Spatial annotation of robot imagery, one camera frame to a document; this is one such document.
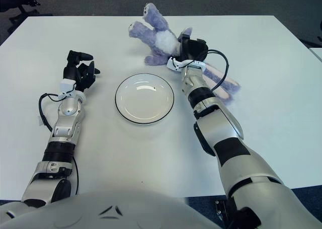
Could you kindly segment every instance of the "plush toy leg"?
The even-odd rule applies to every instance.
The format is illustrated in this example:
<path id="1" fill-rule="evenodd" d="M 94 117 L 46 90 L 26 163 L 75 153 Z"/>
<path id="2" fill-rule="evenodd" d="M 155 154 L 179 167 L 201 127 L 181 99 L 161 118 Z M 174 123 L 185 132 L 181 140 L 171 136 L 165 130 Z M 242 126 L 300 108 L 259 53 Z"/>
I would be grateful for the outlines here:
<path id="1" fill-rule="evenodd" d="M 165 18 L 160 14 L 154 4 L 147 4 L 143 11 L 143 19 L 151 24 L 157 31 L 164 31 L 169 29 L 169 25 Z"/>
<path id="2" fill-rule="evenodd" d="M 182 40 L 182 36 L 185 34 L 185 35 L 188 35 L 189 37 L 191 36 L 191 33 L 192 33 L 192 28 L 187 28 L 187 29 L 184 29 L 181 34 L 179 35 L 178 37 L 178 41 L 181 42 Z"/>
<path id="3" fill-rule="evenodd" d="M 223 77 L 223 73 L 217 70 L 215 67 L 207 64 L 206 69 L 203 73 L 206 77 L 213 80 L 216 84 L 221 80 Z M 235 93 L 239 90 L 240 85 L 234 81 L 233 79 L 226 77 L 226 79 L 221 84 L 221 87 L 225 88 L 226 91 L 230 93 Z"/>
<path id="4" fill-rule="evenodd" d="M 214 82 L 212 79 L 210 79 L 209 77 L 203 75 L 202 76 L 203 79 L 206 81 L 206 84 L 209 86 L 209 87 L 215 87 L 215 85 L 217 85 L 216 82 Z M 224 104 L 228 104 L 232 101 L 232 96 L 224 89 L 222 88 L 221 86 L 218 87 L 215 91 L 214 91 L 214 94 L 219 97 L 221 99 L 221 101 L 224 103 Z"/>
<path id="5" fill-rule="evenodd" d="M 143 43 L 153 47 L 156 40 L 155 31 L 140 22 L 134 22 L 129 27 L 129 36 L 139 38 Z"/>
<path id="6" fill-rule="evenodd" d="M 147 65 L 162 65 L 166 64 L 168 62 L 168 57 L 167 56 L 162 56 L 162 55 L 149 55 L 144 59 L 144 62 Z"/>

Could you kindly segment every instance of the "white table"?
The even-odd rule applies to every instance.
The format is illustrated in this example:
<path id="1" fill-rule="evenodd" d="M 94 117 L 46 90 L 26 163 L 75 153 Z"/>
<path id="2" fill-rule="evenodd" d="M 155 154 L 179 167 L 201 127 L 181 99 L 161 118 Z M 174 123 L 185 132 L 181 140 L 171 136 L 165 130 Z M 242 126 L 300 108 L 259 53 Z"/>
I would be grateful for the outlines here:
<path id="1" fill-rule="evenodd" d="M 322 48 L 309 49 L 322 62 Z"/>
<path id="2" fill-rule="evenodd" d="M 193 131 L 195 118 L 180 89 L 180 74 L 143 64 L 149 48 L 128 37 L 140 17 L 32 17 L 0 47 L 0 198 L 20 199 L 49 132 L 39 126 L 38 99 L 57 93 L 70 49 L 94 56 L 101 75 L 86 91 L 87 112 L 75 157 L 80 193 L 112 186 L 142 188 L 175 197 L 224 194 L 216 158 Z M 322 63 L 272 16 L 167 17 L 179 34 L 229 59 L 229 76 L 241 84 L 228 106 L 245 142 L 291 188 L 322 184 Z M 221 57 L 207 60 L 224 68 Z M 175 93 L 172 111 L 154 125 L 136 125 L 118 113 L 114 95 L 128 76 L 148 72 Z M 58 104 L 43 102 L 51 124 Z M 71 176 L 75 185 L 75 174 Z"/>

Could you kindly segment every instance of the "silver arm segment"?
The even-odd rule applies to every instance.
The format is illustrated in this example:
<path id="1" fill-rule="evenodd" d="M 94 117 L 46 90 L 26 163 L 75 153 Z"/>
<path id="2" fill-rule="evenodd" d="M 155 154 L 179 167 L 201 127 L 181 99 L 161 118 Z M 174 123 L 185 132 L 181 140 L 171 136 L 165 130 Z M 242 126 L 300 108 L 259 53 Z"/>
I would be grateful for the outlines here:
<path id="1" fill-rule="evenodd" d="M 43 160 L 38 163 L 22 202 L 39 207 L 70 196 L 71 184 L 66 178 L 72 172 L 73 150 L 85 115 L 83 100 L 84 94 L 77 91 L 59 105 Z"/>
<path id="2" fill-rule="evenodd" d="M 197 65 L 182 70 L 182 91 L 197 118 L 194 129 L 202 147 L 217 157 L 233 208 L 231 228 L 322 228 L 266 161 L 244 144 L 240 124 L 211 92 Z"/>

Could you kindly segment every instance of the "dark floor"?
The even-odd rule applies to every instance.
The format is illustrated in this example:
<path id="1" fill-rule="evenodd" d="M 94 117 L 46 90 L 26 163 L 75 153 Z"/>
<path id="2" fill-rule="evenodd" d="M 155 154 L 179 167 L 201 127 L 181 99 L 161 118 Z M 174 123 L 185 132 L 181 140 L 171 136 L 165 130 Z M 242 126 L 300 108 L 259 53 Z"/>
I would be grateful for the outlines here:
<path id="1" fill-rule="evenodd" d="M 154 3 L 163 15 L 274 15 L 298 38 L 317 42 L 322 35 L 322 0 L 37 0 L 41 13 L 55 16 L 141 16 L 144 5 Z M 19 10 L 0 13 L 0 44 L 8 37 L 9 17 Z M 322 220 L 322 186 L 294 190 L 319 220 Z M 212 220 L 214 197 L 190 198 L 190 205 Z"/>

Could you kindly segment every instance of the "purple stuffed toy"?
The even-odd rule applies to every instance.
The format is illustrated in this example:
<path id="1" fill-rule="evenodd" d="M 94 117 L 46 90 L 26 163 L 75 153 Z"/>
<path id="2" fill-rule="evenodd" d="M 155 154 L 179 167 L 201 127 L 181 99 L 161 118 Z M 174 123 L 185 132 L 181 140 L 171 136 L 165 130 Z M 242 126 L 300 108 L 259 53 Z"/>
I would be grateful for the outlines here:
<path id="1" fill-rule="evenodd" d="M 129 27 L 129 36 L 139 38 L 151 48 L 152 55 L 149 55 L 144 59 L 145 63 L 148 65 L 164 65 L 171 56 L 179 56 L 182 35 L 186 34 L 190 36 L 192 28 L 183 30 L 177 38 L 154 4 L 147 4 L 145 6 L 143 19 L 153 27 L 153 30 L 141 22 L 136 21 Z M 207 64 L 203 78 L 209 87 L 214 87 L 222 77 L 223 73 L 221 71 Z M 214 91 L 214 93 L 220 97 L 223 102 L 228 103 L 232 100 L 231 94 L 238 89 L 239 84 L 233 79 L 226 77 L 225 81 Z"/>

